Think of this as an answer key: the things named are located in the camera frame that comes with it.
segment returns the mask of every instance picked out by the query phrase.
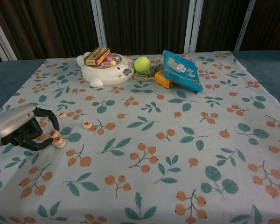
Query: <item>floral tablecloth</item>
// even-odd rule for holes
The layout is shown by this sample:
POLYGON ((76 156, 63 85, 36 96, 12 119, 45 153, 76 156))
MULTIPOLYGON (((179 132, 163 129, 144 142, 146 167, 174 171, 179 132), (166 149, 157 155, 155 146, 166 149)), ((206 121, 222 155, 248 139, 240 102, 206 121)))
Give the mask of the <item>floral tablecloth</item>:
POLYGON ((203 92, 92 88, 75 58, 47 59, 0 112, 32 102, 67 112, 67 144, 0 147, 0 223, 279 224, 279 102, 230 52, 182 56, 203 92))

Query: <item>robotic hand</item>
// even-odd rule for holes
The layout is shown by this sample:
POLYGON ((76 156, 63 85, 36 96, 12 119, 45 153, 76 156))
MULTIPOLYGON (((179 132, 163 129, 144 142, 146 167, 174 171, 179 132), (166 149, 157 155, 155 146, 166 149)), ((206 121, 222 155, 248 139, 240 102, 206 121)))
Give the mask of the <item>robotic hand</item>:
POLYGON ((49 146, 53 139, 47 139, 41 143, 32 141, 42 134, 42 129, 35 117, 48 117, 53 127, 59 131, 58 120, 52 111, 37 108, 33 103, 19 106, 0 113, 0 146, 11 143, 32 151, 49 146))

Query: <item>tennis ball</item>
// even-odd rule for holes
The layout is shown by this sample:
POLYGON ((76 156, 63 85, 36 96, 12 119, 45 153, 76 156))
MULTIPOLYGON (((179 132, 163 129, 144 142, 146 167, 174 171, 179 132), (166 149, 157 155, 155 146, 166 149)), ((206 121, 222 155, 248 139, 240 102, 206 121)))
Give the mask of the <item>tennis ball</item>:
POLYGON ((136 71, 149 71, 151 67, 151 62, 147 57, 138 57, 134 63, 136 71))

